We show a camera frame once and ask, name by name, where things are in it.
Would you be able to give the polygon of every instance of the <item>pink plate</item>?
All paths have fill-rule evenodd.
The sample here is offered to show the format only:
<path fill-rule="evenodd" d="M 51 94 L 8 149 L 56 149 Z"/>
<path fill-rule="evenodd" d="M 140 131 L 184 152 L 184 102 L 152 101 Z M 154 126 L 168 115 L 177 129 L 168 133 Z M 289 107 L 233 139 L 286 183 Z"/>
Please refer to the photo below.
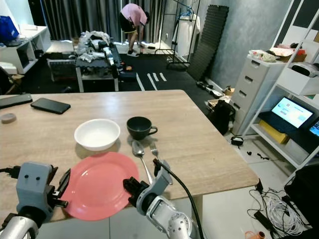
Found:
<path fill-rule="evenodd" d="M 123 179 L 131 176 L 138 180 L 138 169 L 123 154 L 108 152 L 83 159 L 71 169 L 69 185 L 61 198 L 69 202 L 65 211 L 85 221 L 114 215 L 129 203 Z"/>

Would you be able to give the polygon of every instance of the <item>white bowl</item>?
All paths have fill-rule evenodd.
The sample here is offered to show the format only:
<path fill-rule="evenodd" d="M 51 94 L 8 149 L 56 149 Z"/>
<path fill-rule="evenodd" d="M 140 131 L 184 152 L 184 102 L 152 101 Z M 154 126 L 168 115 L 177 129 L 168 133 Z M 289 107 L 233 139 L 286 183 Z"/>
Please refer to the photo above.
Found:
<path fill-rule="evenodd" d="M 76 128 L 74 139 L 87 150 L 101 151 L 111 147 L 120 132 L 120 127 L 112 120 L 92 119 Z"/>

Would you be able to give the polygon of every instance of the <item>silver spoon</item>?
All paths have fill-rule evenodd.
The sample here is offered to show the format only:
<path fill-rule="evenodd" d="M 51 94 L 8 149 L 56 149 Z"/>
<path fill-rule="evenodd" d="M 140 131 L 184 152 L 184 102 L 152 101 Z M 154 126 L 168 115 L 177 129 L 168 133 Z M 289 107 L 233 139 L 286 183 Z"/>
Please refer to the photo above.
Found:
<path fill-rule="evenodd" d="M 152 178 L 152 175 L 148 169 L 148 167 L 146 166 L 145 162 L 144 162 L 144 159 L 143 159 L 143 156 L 144 156 L 144 148 L 143 148 L 143 145 L 136 141 L 136 140 L 133 140 L 132 142 L 132 153 L 134 154 L 135 157 L 138 157 L 141 159 L 143 165 L 144 165 L 144 169 L 146 171 L 146 174 L 149 178 L 149 182 L 150 184 L 152 184 L 153 182 L 153 178 Z"/>

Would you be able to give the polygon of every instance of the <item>sneaker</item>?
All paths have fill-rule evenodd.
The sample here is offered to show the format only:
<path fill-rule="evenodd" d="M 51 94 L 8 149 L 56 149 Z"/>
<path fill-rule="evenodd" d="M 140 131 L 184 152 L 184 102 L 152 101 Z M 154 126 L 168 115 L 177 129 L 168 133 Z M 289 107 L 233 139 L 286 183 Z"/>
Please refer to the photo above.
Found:
<path fill-rule="evenodd" d="M 133 56 L 133 57 L 138 57 L 139 56 L 138 53 L 135 52 L 135 51 L 128 51 L 127 55 L 128 56 Z"/>

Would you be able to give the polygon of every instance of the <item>black bag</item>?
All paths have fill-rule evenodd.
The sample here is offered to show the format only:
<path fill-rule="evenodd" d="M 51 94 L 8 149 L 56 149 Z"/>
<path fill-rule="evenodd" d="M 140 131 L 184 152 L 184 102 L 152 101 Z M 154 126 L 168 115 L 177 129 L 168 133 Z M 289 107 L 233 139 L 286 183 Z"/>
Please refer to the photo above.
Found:
<path fill-rule="evenodd" d="M 219 100 L 207 117 L 216 129 L 224 135 L 228 131 L 229 121 L 234 121 L 235 109 L 225 101 Z"/>

